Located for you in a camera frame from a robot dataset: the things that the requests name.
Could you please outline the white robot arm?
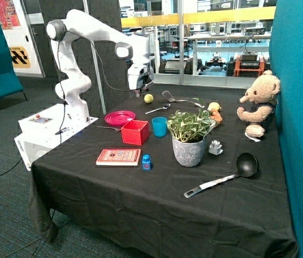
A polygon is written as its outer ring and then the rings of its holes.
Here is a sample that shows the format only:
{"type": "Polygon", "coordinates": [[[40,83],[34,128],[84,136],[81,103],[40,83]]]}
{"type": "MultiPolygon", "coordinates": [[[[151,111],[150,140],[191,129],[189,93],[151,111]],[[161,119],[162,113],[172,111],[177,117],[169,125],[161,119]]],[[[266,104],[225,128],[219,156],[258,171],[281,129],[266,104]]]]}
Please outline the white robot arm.
{"type": "Polygon", "coordinates": [[[76,9],[70,10],[65,19],[50,21],[46,31],[57,66],[68,77],[56,85],[56,93],[69,105],[70,117],[74,122],[85,123],[90,120],[88,105],[80,98],[80,94],[91,87],[91,80],[78,67],[72,49],[72,42],[78,38],[114,42],[118,59],[132,61],[128,69],[130,90],[138,94],[153,83],[150,42],[145,35],[123,34],[76,9]]]}

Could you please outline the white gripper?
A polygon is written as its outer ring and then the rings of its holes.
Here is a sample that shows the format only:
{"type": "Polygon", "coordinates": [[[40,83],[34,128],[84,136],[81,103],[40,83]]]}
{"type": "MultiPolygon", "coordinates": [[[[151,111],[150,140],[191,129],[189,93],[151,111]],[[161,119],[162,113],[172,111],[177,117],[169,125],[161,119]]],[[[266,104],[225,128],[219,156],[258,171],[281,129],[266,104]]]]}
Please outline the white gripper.
{"type": "Polygon", "coordinates": [[[140,97],[139,90],[149,92],[153,83],[154,73],[150,63],[135,64],[133,63],[128,69],[128,85],[130,90],[134,90],[136,97],[140,97]]]}

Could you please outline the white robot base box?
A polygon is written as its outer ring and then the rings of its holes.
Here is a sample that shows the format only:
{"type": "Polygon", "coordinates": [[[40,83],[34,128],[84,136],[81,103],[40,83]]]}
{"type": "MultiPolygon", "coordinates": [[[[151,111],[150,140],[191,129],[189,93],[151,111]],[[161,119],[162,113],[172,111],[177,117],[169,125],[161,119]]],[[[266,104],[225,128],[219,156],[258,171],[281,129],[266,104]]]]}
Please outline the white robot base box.
{"type": "Polygon", "coordinates": [[[22,133],[15,137],[15,144],[25,167],[68,140],[97,117],[75,115],[69,105],[56,104],[27,118],[19,120],[22,133]]]}

